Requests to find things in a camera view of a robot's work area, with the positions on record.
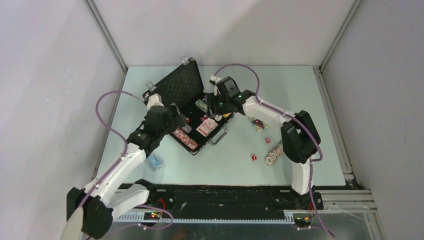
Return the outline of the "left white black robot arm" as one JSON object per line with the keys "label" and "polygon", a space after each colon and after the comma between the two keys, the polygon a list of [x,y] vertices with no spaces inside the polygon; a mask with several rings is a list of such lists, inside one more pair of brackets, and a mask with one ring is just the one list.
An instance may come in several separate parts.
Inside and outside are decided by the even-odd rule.
{"label": "left white black robot arm", "polygon": [[148,108],[141,126],[124,140],[124,149],[111,166],[83,189],[72,188],[67,194],[67,223],[62,240],[79,240],[81,233],[101,239],[114,220],[130,209],[143,205],[153,208],[158,194],[147,186],[134,183],[117,193],[127,176],[159,147],[164,136],[186,123],[179,108],[172,103],[158,103]]}

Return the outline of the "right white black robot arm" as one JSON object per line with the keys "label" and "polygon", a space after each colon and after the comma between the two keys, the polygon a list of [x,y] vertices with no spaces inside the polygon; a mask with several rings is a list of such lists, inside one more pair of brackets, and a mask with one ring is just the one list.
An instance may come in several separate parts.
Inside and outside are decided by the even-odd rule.
{"label": "right white black robot arm", "polygon": [[239,113],[256,118],[270,127],[276,127],[281,134],[283,152],[292,161],[291,204],[304,209],[311,202],[313,188],[313,162],[321,160],[321,138],[310,114],[304,110],[293,113],[270,104],[257,92],[241,91],[236,81],[227,76],[211,76],[209,83],[214,91],[207,94],[209,109],[213,115]]}

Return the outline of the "light blue chip stack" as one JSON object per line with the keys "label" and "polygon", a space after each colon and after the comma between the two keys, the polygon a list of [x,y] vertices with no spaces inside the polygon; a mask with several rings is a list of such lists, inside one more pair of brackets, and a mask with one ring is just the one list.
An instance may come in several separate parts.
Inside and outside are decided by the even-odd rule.
{"label": "light blue chip stack", "polygon": [[154,170],[159,170],[163,163],[153,154],[146,159]]}

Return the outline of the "black poker set case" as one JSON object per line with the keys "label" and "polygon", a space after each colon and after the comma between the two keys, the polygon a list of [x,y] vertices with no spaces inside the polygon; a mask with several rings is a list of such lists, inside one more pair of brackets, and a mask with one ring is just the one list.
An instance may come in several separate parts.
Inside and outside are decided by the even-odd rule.
{"label": "black poker set case", "polygon": [[[198,118],[207,115],[195,105],[195,102],[197,100],[203,100],[206,94],[198,63],[195,58],[185,58],[180,66],[158,83],[153,84],[149,81],[146,85],[148,86],[148,91],[142,95],[145,100],[153,94],[159,94],[164,106],[167,107],[175,103],[185,117]],[[234,115],[223,118],[219,122],[215,121],[218,126],[207,137],[202,136],[196,130],[202,121],[187,123],[187,125],[192,127],[191,132],[187,133],[187,135],[198,143],[198,147],[194,151],[190,151],[172,133],[170,136],[185,150],[195,156],[207,144],[215,146],[227,135],[227,123],[232,120],[233,116]]]}

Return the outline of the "white red chip stack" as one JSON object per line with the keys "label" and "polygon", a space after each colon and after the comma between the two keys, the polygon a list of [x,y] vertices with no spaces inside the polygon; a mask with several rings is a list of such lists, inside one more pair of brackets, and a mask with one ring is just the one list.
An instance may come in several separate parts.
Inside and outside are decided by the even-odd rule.
{"label": "white red chip stack", "polygon": [[282,141],[279,141],[277,145],[275,145],[274,148],[264,158],[265,164],[268,166],[273,165],[277,161],[277,159],[283,155],[283,153],[283,143]]}

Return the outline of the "blue patterned card deck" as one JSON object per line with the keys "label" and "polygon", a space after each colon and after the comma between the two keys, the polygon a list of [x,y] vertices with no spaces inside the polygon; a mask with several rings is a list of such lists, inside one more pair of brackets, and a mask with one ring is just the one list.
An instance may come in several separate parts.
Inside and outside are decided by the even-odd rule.
{"label": "blue patterned card deck", "polygon": [[251,125],[253,126],[253,128],[255,129],[256,132],[260,132],[264,129],[267,129],[269,127],[269,125],[255,117],[248,117],[249,122],[251,123]]}

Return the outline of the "purple grey chip stack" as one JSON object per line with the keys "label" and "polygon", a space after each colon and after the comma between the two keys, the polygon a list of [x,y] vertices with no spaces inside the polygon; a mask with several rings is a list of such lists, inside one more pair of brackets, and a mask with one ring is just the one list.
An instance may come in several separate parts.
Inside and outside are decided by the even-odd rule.
{"label": "purple grey chip stack", "polygon": [[182,131],[184,131],[186,134],[190,133],[192,130],[192,127],[189,124],[186,124],[185,126],[180,128]]}

